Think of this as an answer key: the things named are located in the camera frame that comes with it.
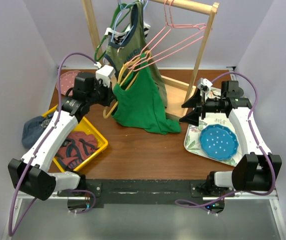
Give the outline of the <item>yellow clothes hanger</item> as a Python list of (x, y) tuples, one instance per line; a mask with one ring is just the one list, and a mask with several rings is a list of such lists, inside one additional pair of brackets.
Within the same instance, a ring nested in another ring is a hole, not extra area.
[[(134, 72), (134, 71), (137, 71), (137, 69), (135, 69), (136, 65), (139, 65), (140, 62), (142, 61), (141, 59), (143, 60), (149, 60), (149, 58), (151, 57), (151, 53), (149, 50), (145, 51), (144, 52), (144, 57), (141, 57), (140, 55), (138, 56), (135, 56), (133, 57), (132, 60), (126, 62), (125, 64), (123, 64), (121, 70), (120, 70), (120, 73), (118, 75), (118, 78), (117, 78), (117, 85), (119, 87), (121, 87), (125, 82), (126, 80), (128, 79), (128, 77)], [(123, 77), (123, 73), (126, 71), (126, 69), (129, 69), (128, 72), (127, 72), (127, 75), (125, 77)], [(107, 119), (111, 113), (115, 110), (116, 106), (118, 105), (118, 101), (115, 102), (115, 104), (110, 108), (110, 111), (107, 112), (107, 106), (104, 108), (103, 110), (103, 117), (105, 119)]]

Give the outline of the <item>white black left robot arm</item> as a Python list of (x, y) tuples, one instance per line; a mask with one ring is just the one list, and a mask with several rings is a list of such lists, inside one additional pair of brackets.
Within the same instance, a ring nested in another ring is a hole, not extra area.
[(36, 143), (20, 159), (8, 164), (9, 174), (18, 192), (40, 200), (47, 200), (57, 191), (70, 191), (81, 196), (86, 191), (86, 178), (70, 170), (49, 173), (51, 162), (70, 132), (89, 112), (99, 104), (108, 107), (114, 99), (112, 92), (113, 71), (103, 68), (92, 72), (80, 72), (75, 77), (74, 87), (68, 91), (62, 104), (54, 112), (51, 122)]

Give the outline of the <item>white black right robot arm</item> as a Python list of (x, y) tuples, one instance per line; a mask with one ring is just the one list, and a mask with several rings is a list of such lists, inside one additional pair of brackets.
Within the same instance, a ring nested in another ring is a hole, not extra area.
[(234, 150), (240, 148), (242, 158), (232, 171), (212, 171), (207, 177), (206, 192), (215, 197), (223, 188), (230, 187), (261, 196), (270, 194), (275, 188), (282, 161), (262, 139), (253, 117), (254, 105), (242, 96), (237, 81), (223, 81), (218, 98), (210, 98), (211, 87), (212, 83), (207, 79), (201, 78), (197, 82), (197, 92), (182, 105), (192, 111), (179, 121), (198, 126), (207, 113), (225, 114), (234, 131), (222, 129), (216, 140), (217, 133), (207, 126), (205, 131), (212, 136), (207, 137), (202, 144), (208, 145), (205, 150), (213, 152), (211, 158), (220, 158), (229, 147)]

